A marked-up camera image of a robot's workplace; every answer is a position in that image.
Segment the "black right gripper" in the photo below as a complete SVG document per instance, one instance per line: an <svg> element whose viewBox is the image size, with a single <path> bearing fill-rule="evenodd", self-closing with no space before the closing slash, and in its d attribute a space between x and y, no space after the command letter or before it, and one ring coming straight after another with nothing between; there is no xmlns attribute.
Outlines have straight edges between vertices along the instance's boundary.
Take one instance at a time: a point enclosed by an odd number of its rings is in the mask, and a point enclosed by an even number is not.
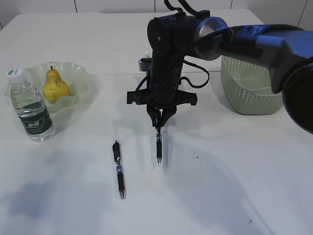
<svg viewBox="0 0 313 235"><path fill-rule="evenodd" d="M198 101L195 93L179 90L180 73L170 73L158 87L160 78L147 73L134 91L127 92L127 104L148 106L147 114L153 127L164 127L169 118L176 114L178 105L196 105Z"/></svg>

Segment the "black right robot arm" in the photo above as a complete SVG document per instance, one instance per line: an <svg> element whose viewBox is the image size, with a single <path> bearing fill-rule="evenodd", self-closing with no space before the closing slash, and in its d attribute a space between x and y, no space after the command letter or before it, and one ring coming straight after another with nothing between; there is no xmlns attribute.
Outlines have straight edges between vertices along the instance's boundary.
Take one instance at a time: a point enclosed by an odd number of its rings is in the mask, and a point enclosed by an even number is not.
<svg viewBox="0 0 313 235"><path fill-rule="evenodd" d="M152 57L143 83L127 93L127 103L145 105L157 130L185 103L197 96L180 91L186 56L212 61L220 56L245 61L269 70L273 93L282 93L292 120L307 132L313 130L313 33L287 24L227 26L210 11L196 11L182 0L180 7L165 5L171 15L149 21L147 36Z"/></svg>

